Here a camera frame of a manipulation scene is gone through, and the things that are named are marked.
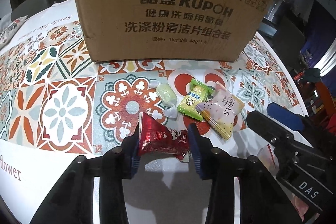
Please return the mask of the right hand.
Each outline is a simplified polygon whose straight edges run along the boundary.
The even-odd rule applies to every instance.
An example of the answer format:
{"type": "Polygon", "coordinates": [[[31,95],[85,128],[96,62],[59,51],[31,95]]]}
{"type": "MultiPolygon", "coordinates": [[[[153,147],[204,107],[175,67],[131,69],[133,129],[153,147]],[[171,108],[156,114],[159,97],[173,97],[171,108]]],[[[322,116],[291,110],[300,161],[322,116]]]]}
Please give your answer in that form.
{"type": "Polygon", "coordinates": [[[304,220],[304,215],[309,209],[309,205],[306,204],[303,200],[298,198],[296,195],[292,194],[291,203],[299,214],[301,220],[304,220]]]}

